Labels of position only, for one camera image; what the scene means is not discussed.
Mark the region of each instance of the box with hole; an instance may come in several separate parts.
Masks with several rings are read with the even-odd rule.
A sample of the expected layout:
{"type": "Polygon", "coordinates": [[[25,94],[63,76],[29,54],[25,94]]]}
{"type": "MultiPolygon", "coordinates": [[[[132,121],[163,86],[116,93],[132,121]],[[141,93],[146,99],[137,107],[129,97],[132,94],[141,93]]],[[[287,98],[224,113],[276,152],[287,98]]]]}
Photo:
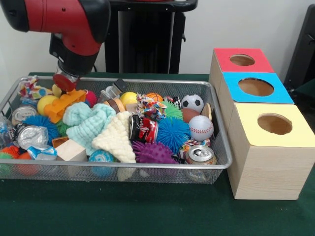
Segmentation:
{"type": "Polygon", "coordinates": [[[228,137],[235,199],[298,199],[315,162],[315,135],[295,105],[235,103],[228,137]]]}
{"type": "Polygon", "coordinates": [[[273,73],[270,63],[260,49],[215,48],[213,50],[209,82],[220,90],[223,72],[273,73]]]}
{"type": "Polygon", "coordinates": [[[276,73],[224,72],[218,99],[227,130],[234,102],[294,104],[276,73]]]}

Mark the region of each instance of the wire basket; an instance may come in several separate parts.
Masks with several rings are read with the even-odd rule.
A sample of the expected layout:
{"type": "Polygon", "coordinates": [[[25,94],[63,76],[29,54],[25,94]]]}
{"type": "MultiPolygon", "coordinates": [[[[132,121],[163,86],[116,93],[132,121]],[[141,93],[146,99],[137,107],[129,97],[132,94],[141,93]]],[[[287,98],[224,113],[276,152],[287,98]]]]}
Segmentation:
{"type": "MultiPolygon", "coordinates": [[[[38,84],[51,88],[52,77],[39,77],[38,84]]],[[[96,95],[111,86],[116,79],[82,78],[77,89],[87,89],[96,95]]],[[[11,119],[13,111],[20,106],[17,80],[4,100],[0,109],[4,116],[11,119]]],[[[215,90],[210,83],[193,81],[129,80],[126,91],[147,94],[151,91],[162,96],[198,94],[212,108],[212,121],[215,135],[211,146],[217,158],[216,165],[181,164],[137,164],[137,163],[100,163],[66,161],[28,161],[0,159],[0,178],[38,179],[38,180],[78,180],[78,181],[129,181],[158,183],[205,183],[213,184],[223,169],[232,163],[230,145],[226,136],[220,107],[215,90]]]]}

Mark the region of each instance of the black stand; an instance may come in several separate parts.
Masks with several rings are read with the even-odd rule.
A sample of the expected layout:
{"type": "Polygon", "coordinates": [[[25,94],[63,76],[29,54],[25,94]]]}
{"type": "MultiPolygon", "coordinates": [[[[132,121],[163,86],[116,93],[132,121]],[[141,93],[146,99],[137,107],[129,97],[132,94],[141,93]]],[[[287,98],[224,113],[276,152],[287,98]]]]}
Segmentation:
{"type": "Polygon", "coordinates": [[[303,90],[315,78],[315,4],[310,5],[284,81],[294,103],[315,132],[315,99],[303,90]]]}
{"type": "Polygon", "coordinates": [[[106,72],[178,73],[185,15],[197,0],[111,0],[105,42],[106,72]]]}

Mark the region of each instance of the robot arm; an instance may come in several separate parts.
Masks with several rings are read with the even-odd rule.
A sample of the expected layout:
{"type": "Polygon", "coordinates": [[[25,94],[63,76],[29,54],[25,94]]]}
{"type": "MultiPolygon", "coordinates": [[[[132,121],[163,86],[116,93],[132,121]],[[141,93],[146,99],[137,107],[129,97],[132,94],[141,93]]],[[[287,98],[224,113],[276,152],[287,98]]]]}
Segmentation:
{"type": "Polygon", "coordinates": [[[73,90],[92,70],[109,28],[109,0],[0,0],[0,5],[14,29],[52,33],[49,53],[58,58],[54,81],[62,90],[73,90]]]}

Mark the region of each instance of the red box top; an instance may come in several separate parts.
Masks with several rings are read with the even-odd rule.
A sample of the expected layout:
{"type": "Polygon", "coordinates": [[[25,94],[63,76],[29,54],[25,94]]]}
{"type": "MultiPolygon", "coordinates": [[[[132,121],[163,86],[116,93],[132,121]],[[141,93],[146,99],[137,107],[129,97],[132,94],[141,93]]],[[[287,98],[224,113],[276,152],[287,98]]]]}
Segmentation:
{"type": "Polygon", "coordinates": [[[214,51],[222,72],[274,72],[260,49],[215,48],[214,51]]]}

